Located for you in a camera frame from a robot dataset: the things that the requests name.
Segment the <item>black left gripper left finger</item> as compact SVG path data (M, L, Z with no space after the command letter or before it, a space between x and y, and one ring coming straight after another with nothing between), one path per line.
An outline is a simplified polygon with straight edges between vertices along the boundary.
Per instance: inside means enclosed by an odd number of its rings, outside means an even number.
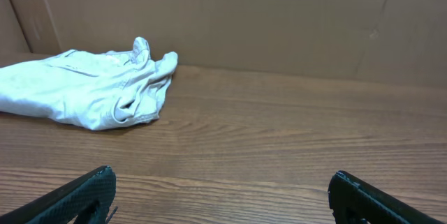
M108 224L116 213L111 209L116 193L116 175L108 165L51 191L1 216L13 224Z

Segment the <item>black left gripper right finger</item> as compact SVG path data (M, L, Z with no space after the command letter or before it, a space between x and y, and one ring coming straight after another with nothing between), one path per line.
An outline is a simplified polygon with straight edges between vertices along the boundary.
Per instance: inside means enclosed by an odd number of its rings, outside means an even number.
M443 224L343 170L330 180L328 202L336 224Z

